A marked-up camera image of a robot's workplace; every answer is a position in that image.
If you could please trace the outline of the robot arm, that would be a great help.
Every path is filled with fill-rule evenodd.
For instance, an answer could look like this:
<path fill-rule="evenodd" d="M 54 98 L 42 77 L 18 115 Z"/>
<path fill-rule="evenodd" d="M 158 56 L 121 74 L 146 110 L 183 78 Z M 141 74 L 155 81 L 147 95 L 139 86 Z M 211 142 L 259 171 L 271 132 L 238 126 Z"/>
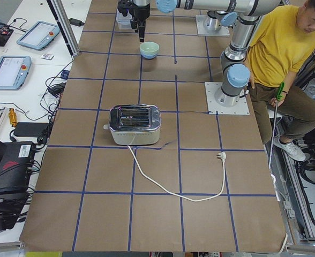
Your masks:
<path fill-rule="evenodd" d="M 230 44 L 221 55 L 224 80 L 221 88 L 215 93 L 217 102 L 224 107 L 236 105 L 241 90 L 250 78 L 250 71 L 243 61 L 259 18 L 259 16 L 245 16 L 242 13 L 231 12 L 221 19 L 223 26 L 236 25 Z"/>
<path fill-rule="evenodd" d="M 162 13 L 173 12 L 180 8 L 185 10 L 213 10 L 242 13 L 248 17 L 260 17 L 275 9 L 279 1 L 156 1 L 157 9 Z M 131 27 L 138 33 L 139 41 L 144 42 L 146 19 L 150 16 L 150 1 L 118 1 L 117 9 L 123 16 L 130 14 Z"/>

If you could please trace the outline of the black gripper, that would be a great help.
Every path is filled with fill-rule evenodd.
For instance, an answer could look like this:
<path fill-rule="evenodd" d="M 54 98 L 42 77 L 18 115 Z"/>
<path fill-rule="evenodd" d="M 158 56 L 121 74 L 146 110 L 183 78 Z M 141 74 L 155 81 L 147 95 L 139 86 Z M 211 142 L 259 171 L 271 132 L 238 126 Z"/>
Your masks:
<path fill-rule="evenodd" d="M 131 15 L 131 27 L 138 30 L 139 42 L 144 42 L 146 19 L 150 16 L 150 0 L 119 0 L 117 9 L 124 17 Z"/>

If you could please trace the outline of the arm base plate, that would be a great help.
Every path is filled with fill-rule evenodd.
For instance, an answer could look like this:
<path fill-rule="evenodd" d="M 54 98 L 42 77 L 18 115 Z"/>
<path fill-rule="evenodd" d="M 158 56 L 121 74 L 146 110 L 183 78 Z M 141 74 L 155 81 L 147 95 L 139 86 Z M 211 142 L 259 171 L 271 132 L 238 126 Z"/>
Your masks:
<path fill-rule="evenodd" d="M 237 96 L 228 96 L 222 91 L 221 82 L 205 82 L 208 113 L 211 115 L 249 115 L 244 89 Z"/>
<path fill-rule="evenodd" d="M 222 17 L 211 18 L 208 15 L 197 15 L 196 25 L 199 36 L 229 37 L 229 29 L 222 26 Z"/>

